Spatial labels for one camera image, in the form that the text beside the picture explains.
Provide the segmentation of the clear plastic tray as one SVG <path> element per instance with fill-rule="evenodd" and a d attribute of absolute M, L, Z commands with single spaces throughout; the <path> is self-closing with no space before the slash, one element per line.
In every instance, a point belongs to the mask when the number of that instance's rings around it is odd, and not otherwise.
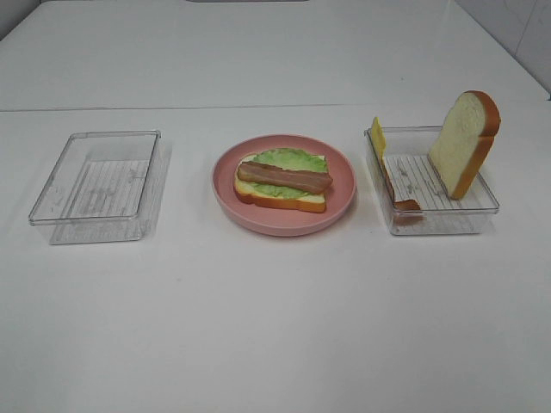
<path fill-rule="evenodd" d="M 371 142 L 371 130 L 364 131 L 368 142 L 367 162 L 387 228 L 395 236 L 478 234 L 499 203 L 482 176 L 476 176 L 459 200 L 448 197 L 428 152 L 440 126 L 384 127 L 388 172 L 396 200 L 415 200 L 420 211 L 393 207 L 384 173 Z"/>
<path fill-rule="evenodd" d="M 141 240 L 157 222 L 167 158 L 156 130 L 73 133 L 28 222 L 51 245 Z"/>

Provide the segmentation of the bacon strip tray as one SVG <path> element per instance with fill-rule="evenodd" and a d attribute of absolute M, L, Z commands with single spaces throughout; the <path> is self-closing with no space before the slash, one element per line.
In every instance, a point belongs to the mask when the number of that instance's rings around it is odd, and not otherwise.
<path fill-rule="evenodd" d="M 295 188 L 311 194 L 321 194 L 332 185 L 332 177 L 325 172 L 285 170 L 253 161 L 242 162 L 237 168 L 237 177 L 246 182 Z"/>
<path fill-rule="evenodd" d="M 384 173 L 387 190 L 388 190 L 391 202 L 393 204 L 393 207 L 400 211 L 420 211 L 421 210 L 420 205 L 413 199 L 396 200 L 395 191 L 390 179 L 390 174 L 388 172 L 387 162 L 385 158 L 382 158 L 381 160 L 381 167 Z"/>

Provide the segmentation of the bread slice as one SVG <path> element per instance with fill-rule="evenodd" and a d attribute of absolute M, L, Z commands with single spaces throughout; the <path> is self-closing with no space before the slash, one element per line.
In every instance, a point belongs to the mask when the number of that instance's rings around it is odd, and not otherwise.
<path fill-rule="evenodd" d="M 253 204 L 259 207 L 299 210 L 299 211 L 311 212 L 311 213 L 322 213 L 325 211 L 326 209 L 325 196 L 323 200 L 319 200 L 319 201 L 316 201 L 313 196 L 290 200 L 290 199 L 273 198 L 273 197 L 265 196 L 263 194 L 255 194 L 250 189 L 247 190 L 246 188 L 239 188 L 239 186 L 236 185 L 236 182 L 235 182 L 236 171 L 238 166 L 235 169 L 233 189 L 238 199 L 241 200 L 242 202 L 246 204 Z"/>
<path fill-rule="evenodd" d="M 498 107 L 485 92 L 462 93 L 447 113 L 429 159 L 448 197 L 464 197 L 492 148 L 500 127 Z"/>

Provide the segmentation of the clear plastic tray right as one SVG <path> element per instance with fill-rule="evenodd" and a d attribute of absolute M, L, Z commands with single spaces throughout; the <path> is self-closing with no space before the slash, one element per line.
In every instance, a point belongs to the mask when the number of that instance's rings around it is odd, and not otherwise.
<path fill-rule="evenodd" d="M 393 207 L 384 173 L 371 142 L 371 130 L 364 131 L 368 142 L 367 162 L 387 228 L 395 236 L 478 234 L 499 203 L 482 176 L 476 176 L 459 200 L 448 197 L 428 152 L 440 126 L 384 127 L 388 172 L 396 200 L 415 200 L 420 211 Z"/>

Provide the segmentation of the pink round plate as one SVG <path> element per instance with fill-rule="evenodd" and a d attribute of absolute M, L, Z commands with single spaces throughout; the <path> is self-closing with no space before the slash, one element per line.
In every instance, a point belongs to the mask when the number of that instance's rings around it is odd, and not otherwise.
<path fill-rule="evenodd" d="M 233 176 L 239 161 L 253 153 L 283 147 L 325 156 L 333 184 L 325 196 L 324 212 L 274 209 L 245 204 L 238 199 Z M 300 135 L 266 135 L 233 146 L 214 165 L 212 182 L 217 201 L 228 218 L 249 230 L 278 237 L 301 236 L 325 229 L 344 215 L 356 193 L 356 175 L 348 158 L 324 142 Z"/>

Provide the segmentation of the green lettuce leaf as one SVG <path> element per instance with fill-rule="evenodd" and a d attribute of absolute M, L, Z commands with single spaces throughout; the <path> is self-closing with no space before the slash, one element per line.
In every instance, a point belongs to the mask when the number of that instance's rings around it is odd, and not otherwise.
<path fill-rule="evenodd" d="M 283 168 L 285 170 L 310 170 L 314 172 L 325 172 L 329 174 L 327 162 L 323 155 L 313 155 L 302 149 L 295 148 L 275 148 L 267 151 L 251 154 L 243 158 L 240 163 L 245 161 L 253 161 L 265 163 Z M 263 194 L 265 196 L 281 199 L 299 199 L 304 197 L 314 197 L 316 201 L 323 200 L 325 192 L 321 194 L 311 194 L 295 188 L 274 186 L 269 184 L 246 182 L 237 177 L 236 185 L 239 188 L 246 188 L 255 194 Z"/>

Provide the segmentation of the yellow cheese slice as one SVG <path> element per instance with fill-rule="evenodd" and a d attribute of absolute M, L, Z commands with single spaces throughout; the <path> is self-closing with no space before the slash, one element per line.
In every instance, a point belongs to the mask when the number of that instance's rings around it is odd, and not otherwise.
<path fill-rule="evenodd" d="M 384 132 L 377 116 L 375 116 L 372 121 L 371 142 L 378 157 L 379 163 L 383 163 L 383 156 L 387 144 Z"/>

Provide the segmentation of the clear plastic tray left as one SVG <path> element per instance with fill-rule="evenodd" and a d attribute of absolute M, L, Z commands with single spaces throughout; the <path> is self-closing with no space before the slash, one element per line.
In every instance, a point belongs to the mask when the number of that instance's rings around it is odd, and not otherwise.
<path fill-rule="evenodd" d="M 73 133 L 28 222 L 51 245 L 141 240 L 157 222 L 167 158 L 156 130 Z"/>

